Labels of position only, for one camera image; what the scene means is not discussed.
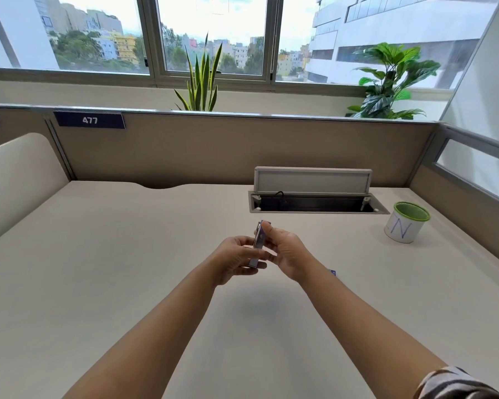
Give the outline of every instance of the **sky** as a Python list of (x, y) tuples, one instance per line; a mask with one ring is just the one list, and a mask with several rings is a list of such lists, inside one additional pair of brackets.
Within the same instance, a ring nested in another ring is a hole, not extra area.
[[(125, 32), (139, 34), (135, 0), (60, 0), (83, 9), (98, 9), (115, 15)], [(250, 37), (263, 36), (266, 0), (158, 0), (161, 21), (177, 34), (204, 39), (229, 39), (247, 45)], [(279, 47), (299, 50), (309, 43), (316, 0), (285, 0)]]

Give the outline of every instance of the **striped sleeve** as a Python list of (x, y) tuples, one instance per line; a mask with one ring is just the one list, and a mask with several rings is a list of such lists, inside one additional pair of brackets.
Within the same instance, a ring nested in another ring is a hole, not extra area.
[(463, 369), (445, 367), (425, 377), (414, 399), (499, 399), (499, 392)]

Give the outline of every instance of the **forearm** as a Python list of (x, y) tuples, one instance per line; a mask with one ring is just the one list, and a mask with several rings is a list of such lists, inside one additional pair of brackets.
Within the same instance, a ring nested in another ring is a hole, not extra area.
[(446, 365), (321, 263), (307, 268), (302, 288), (377, 399), (412, 399), (427, 373)]
[(200, 265), (125, 334), (73, 387), (66, 399), (160, 398), (215, 289)]

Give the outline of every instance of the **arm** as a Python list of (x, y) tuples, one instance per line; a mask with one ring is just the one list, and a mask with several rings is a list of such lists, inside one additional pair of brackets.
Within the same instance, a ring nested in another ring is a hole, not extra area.
[[(160, 398), (214, 290), (233, 275), (254, 275), (250, 258), (270, 254), (250, 249), (253, 238), (228, 238), (126, 333), (67, 392), (64, 399)], [(259, 262), (259, 268), (266, 263)]]
[(445, 367), (429, 349), (332, 275), (297, 235), (263, 224), (272, 260), (308, 295), (377, 399), (412, 399), (425, 376)]

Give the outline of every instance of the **number plate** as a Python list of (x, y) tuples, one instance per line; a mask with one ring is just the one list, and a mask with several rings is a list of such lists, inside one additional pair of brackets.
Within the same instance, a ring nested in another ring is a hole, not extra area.
[(101, 129), (125, 129), (121, 113), (93, 113), (54, 111), (61, 127), (96, 127)]

